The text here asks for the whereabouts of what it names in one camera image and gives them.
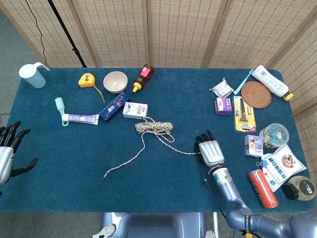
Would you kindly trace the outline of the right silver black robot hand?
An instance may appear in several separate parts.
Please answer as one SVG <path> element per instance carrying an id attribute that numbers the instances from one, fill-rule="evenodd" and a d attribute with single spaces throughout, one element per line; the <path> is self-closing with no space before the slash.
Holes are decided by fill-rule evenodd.
<path id="1" fill-rule="evenodd" d="M 195 152 L 198 153 L 200 163 L 209 168 L 224 163 L 222 150 L 210 130 L 196 137 L 194 147 Z"/>

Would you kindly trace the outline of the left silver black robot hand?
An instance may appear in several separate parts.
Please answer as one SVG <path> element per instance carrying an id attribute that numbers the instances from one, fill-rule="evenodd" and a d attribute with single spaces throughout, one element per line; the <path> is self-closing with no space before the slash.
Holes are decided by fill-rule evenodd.
<path id="1" fill-rule="evenodd" d="M 21 121 L 7 127 L 0 128 L 0 184 L 4 185 L 10 178 L 19 176 L 32 170 L 38 162 L 38 158 L 34 158 L 28 165 L 14 169 L 13 161 L 17 149 L 23 137 L 28 134 L 31 129 L 20 131 L 17 135 L 16 131 L 21 125 Z"/>

